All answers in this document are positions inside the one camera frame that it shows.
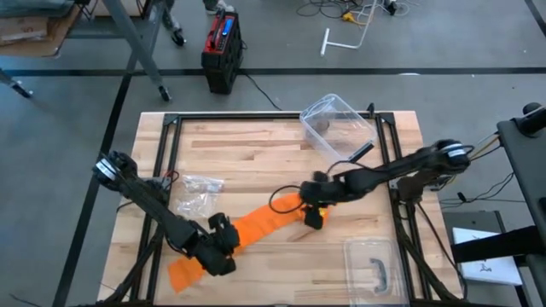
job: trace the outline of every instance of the plastic bin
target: plastic bin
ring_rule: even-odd
[[[410,306],[398,249],[388,239],[345,241],[347,291],[351,306]]]
[[[305,139],[333,162],[352,160],[368,150],[377,132],[336,94],[328,94],[306,108],[299,120]]]

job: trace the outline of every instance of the clear plastic container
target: clear plastic container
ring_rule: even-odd
[[[404,272],[391,240],[356,238],[343,245],[351,306],[410,306]]]
[[[372,146],[377,132],[336,94],[328,94],[306,108],[299,120],[305,139],[333,162],[352,160]]]

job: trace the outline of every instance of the clear plastic bag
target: clear plastic bag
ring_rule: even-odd
[[[186,217],[210,217],[216,207],[224,180],[183,175],[183,196],[178,200],[178,213]]]

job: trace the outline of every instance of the orange fabric strip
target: orange fabric strip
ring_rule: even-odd
[[[287,211],[299,205],[301,199],[298,194],[287,194],[271,204],[278,211]],[[328,211],[325,211],[324,221],[328,217]],[[250,212],[245,217],[233,222],[233,225],[239,233],[240,245],[235,249],[235,255],[242,252],[246,246],[249,246],[266,235],[274,232],[297,220],[303,220],[304,213],[301,210],[292,211],[287,214],[279,214],[272,211],[269,206],[261,206]],[[203,270],[195,258],[179,258],[169,265],[169,277],[172,288],[176,293],[191,286],[198,281],[206,272]]]

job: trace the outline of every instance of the metal table leg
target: metal table leg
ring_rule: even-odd
[[[158,87],[163,100],[169,101],[171,96],[169,95],[167,88],[163,85],[163,78],[160,76],[160,71],[155,65],[155,61],[152,58],[151,53],[146,49],[143,41],[141,40],[141,36],[138,33],[137,28],[125,11],[123,4],[120,2],[120,0],[104,0],[103,3],[112,16],[113,21],[116,23],[116,26],[118,26],[119,30],[131,46],[131,49],[144,68],[144,71],[150,77],[150,79],[152,79],[154,85]],[[161,13],[164,10],[163,6],[164,4],[160,3],[160,7],[158,9],[159,12],[155,18],[155,22],[160,22]]]
[[[21,85],[21,81],[15,81],[9,76],[7,73],[5,73],[2,68],[0,68],[0,84],[6,84],[10,88],[14,89],[17,93],[19,93],[21,96],[25,98],[31,98],[32,97],[32,91],[31,90],[25,90],[23,89]]]

